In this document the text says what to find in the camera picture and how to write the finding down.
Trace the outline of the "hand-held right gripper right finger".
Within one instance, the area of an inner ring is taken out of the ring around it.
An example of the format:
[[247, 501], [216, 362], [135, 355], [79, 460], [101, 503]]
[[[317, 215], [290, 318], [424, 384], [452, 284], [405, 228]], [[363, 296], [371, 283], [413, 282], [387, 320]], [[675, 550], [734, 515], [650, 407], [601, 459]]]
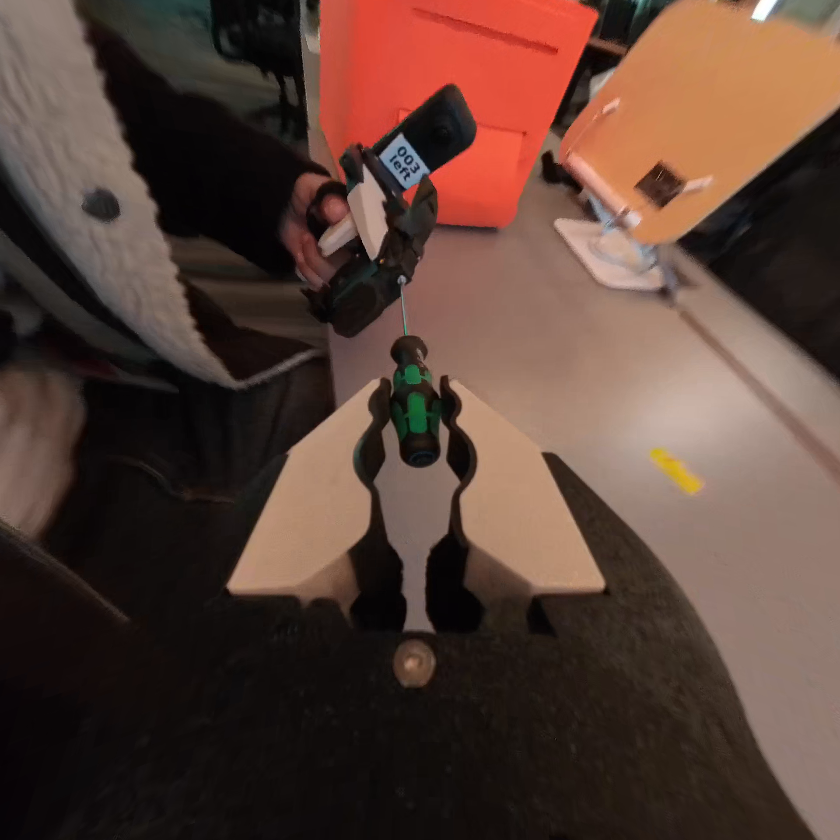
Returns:
[[545, 596], [605, 594], [551, 470], [559, 460], [461, 381], [445, 376], [440, 389], [457, 487], [448, 529], [427, 557], [428, 617], [483, 618]]

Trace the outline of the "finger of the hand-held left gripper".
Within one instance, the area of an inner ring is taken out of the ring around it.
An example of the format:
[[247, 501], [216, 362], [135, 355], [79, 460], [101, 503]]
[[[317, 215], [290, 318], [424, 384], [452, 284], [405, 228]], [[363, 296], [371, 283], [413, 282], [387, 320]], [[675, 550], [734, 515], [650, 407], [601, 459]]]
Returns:
[[365, 175], [348, 191], [350, 215], [364, 251], [370, 260], [377, 260], [388, 234], [386, 194], [372, 175]]

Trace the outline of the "yellow tape strip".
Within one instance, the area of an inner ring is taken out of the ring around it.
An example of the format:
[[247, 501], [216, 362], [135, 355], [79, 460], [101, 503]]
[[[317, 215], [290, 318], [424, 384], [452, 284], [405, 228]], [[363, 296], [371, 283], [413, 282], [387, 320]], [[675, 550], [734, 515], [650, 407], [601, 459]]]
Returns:
[[684, 494], [693, 497], [704, 489], [704, 479], [668, 450], [653, 448], [649, 452], [649, 458], [656, 469]]

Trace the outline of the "grey desk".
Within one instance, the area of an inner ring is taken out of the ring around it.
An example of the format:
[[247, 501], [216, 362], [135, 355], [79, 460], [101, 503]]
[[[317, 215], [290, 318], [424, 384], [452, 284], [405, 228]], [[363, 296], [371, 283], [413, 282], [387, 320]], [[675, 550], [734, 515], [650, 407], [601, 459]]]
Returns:
[[[535, 164], [498, 232], [441, 227], [406, 294], [450, 375], [557, 454], [697, 609], [766, 759], [838, 838], [838, 385], [691, 260], [674, 301], [598, 286]], [[705, 481], [690, 497], [663, 448]]]

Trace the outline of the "orange fabric bag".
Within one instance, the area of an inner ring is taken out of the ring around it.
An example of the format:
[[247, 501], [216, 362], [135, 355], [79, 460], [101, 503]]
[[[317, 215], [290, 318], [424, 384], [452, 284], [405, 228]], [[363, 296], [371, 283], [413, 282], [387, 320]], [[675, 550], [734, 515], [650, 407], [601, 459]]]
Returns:
[[332, 160], [456, 84], [477, 133], [432, 174], [438, 222], [508, 226], [599, 13], [572, 1], [324, 1], [319, 12]]

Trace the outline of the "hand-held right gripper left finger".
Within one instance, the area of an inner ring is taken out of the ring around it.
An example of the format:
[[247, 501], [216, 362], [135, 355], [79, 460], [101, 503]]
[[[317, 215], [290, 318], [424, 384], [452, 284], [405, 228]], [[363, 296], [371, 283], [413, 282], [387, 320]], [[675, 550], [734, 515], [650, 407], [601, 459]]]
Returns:
[[335, 602], [351, 618], [404, 618], [403, 562], [375, 480], [385, 462], [391, 385], [374, 379], [295, 444], [227, 591]]

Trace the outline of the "green handled screwdriver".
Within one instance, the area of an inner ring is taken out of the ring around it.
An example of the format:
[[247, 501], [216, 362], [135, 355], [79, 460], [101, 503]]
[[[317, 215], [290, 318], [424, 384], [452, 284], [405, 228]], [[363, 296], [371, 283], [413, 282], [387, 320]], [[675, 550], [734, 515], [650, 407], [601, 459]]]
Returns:
[[414, 468], [424, 468], [436, 463], [440, 456], [442, 403], [434, 388], [433, 375], [427, 367], [427, 346], [408, 329], [405, 300], [407, 279], [400, 276], [397, 284], [403, 334], [391, 349], [395, 365], [390, 402], [392, 424], [402, 461]]

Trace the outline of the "white stand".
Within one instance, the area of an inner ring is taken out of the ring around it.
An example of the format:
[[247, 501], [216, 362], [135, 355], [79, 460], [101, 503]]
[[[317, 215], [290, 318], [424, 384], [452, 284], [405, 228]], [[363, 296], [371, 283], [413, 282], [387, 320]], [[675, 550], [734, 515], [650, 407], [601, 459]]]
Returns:
[[563, 166], [581, 184], [595, 221], [558, 217], [553, 228], [591, 278], [612, 290], [673, 295], [676, 273], [658, 246], [635, 239], [633, 231], [641, 217], [629, 200], [579, 154], [570, 152]]

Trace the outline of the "person's left hand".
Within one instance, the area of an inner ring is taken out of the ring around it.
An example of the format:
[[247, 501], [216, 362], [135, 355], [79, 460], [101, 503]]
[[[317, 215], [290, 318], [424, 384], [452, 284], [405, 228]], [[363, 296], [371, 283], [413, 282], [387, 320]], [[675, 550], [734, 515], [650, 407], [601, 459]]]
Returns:
[[328, 181], [328, 176], [315, 172], [301, 175], [279, 225], [280, 242], [292, 257], [300, 278], [314, 291], [328, 283], [350, 259], [350, 253], [344, 248], [325, 257], [306, 221], [308, 207], [321, 185]]

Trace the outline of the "tilted wooden board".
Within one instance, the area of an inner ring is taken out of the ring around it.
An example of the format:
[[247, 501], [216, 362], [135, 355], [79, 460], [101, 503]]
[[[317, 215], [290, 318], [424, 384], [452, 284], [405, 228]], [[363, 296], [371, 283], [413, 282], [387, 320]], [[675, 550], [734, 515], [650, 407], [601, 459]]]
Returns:
[[566, 131], [559, 163], [641, 245], [668, 245], [828, 120], [838, 36], [675, 2]]

